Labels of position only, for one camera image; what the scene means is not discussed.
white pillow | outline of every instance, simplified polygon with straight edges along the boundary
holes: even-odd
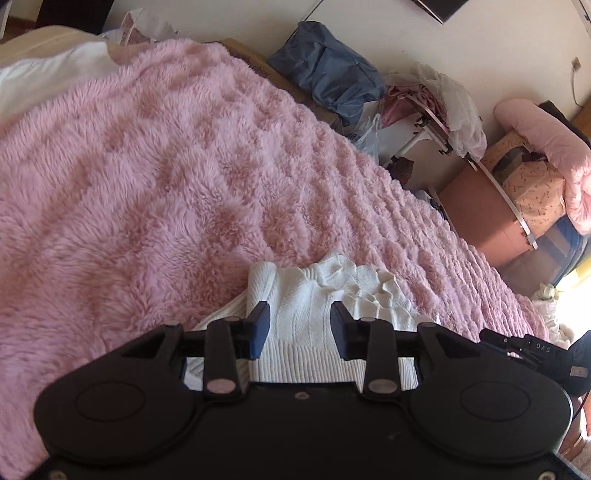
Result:
[[[0,69],[0,119],[26,112],[78,80],[118,69],[102,41],[83,43],[48,59],[18,61]]]

round pad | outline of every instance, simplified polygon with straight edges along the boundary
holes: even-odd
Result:
[[[150,456],[194,411],[194,395],[166,367],[106,356],[46,388],[34,415],[51,454],[110,465]]]
[[[443,450],[511,464],[556,450],[572,405],[548,378],[508,359],[482,356],[440,365],[413,392],[411,414]]]

pink fabric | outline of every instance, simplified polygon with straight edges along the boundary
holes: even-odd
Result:
[[[445,108],[441,102],[431,93],[426,86],[421,83],[414,85],[398,86],[389,85],[386,97],[384,99],[384,112],[382,114],[381,128],[388,128],[390,125],[402,120],[403,118],[417,112],[416,107],[408,100],[412,96],[420,103],[431,110],[435,116],[441,120],[443,125],[445,121]]]
[[[0,472],[45,457],[50,382],[164,322],[196,327],[253,262],[395,273],[471,338],[545,337],[427,203],[217,44],[172,41],[0,127]]]
[[[516,130],[566,179],[564,203],[567,214],[581,235],[591,233],[591,150],[560,120],[531,100],[499,103],[495,118],[506,130]]]

pink cushion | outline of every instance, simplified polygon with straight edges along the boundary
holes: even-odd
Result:
[[[505,131],[516,130],[538,152],[546,155],[566,179],[564,202],[581,235],[591,232],[591,150],[558,119],[531,100],[499,103],[495,118]]]

wooden floor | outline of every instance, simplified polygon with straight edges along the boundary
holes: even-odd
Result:
[[[6,30],[4,31],[4,36],[0,40],[0,43],[6,43],[7,41],[18,37],[19,35],[22,35],[33,28],[35,28],[35,22],[32,20],[8,17],[8,21],[6,22]]]

